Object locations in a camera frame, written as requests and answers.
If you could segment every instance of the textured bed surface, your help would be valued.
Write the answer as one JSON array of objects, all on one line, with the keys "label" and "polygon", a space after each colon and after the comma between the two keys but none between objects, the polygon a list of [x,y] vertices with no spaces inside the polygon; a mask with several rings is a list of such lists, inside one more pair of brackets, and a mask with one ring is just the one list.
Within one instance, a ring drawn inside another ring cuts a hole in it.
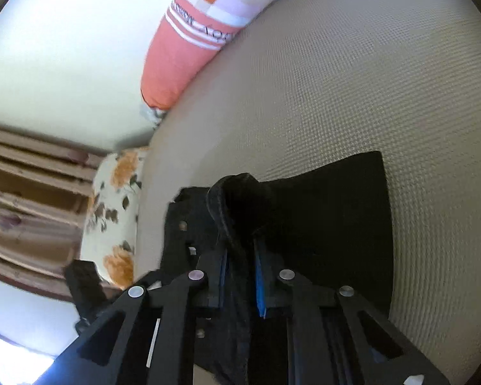
[{"label": "textured bed surface", "polygon": [[280,0],[201,72],[151,147],[138,274],[158,266],[181,186],[381,150],[390,318],[453,385],[481,362],[481,15],[470,0]]}]

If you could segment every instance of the floral pillow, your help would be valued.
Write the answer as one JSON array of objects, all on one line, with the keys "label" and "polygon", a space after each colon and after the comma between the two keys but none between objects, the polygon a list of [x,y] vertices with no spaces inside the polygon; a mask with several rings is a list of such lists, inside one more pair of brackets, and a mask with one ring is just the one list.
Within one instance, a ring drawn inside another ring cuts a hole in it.
[{"label": "floral pillow", "polygon": [[147,154],[148,147],[108,155],[96,172],[89,199],[80,259],[94,262],[98,274],[121,289],[134,281],[137,213]]}]

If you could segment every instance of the bright light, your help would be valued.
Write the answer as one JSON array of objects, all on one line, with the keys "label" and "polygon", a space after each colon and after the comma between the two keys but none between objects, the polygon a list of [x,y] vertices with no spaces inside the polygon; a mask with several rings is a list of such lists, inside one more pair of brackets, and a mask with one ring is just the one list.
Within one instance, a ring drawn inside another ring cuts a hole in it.
[{"label": "bright light", "polygon": [[53,358],[30,352],[0,339],[0,382],[3,385],[31,384],[53,363]]}]

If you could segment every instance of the wall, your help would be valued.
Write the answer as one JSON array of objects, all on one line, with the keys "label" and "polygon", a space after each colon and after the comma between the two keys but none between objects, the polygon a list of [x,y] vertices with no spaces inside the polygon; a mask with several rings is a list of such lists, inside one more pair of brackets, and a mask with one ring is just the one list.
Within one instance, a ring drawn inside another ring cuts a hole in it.
[{"label": "wall", "polygon": [[10,0],[0,13],[0,125],[113,150],[144,144],[139,82],[171,0]]},{"label": "wall", "polygon": [[76,337],[75,306],[0,281],[0,334],[19,345],[58,355]]}]

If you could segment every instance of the black garment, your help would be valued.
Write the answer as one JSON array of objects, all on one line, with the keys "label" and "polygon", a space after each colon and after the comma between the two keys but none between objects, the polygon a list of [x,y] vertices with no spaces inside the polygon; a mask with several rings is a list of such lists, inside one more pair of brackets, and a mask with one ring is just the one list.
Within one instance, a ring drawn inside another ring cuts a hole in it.
[{"label": "black garment", "polygon": [[168,208],[161,269],[181,274],[203,251],[228,249],[223,311],[201,322],[205,337],[195,349],[196,363],[224,384],[248,383],[248,377],[251,384],[286,380],[272,368],[286,357],[285,324],[257,316],[251,264],[256,230],[286,266],[313,283],[351,285],[382,312],[390,308],[392,222],[380,152],[282,180],[260,183],[241,174],[210,189],[183,188]]}]

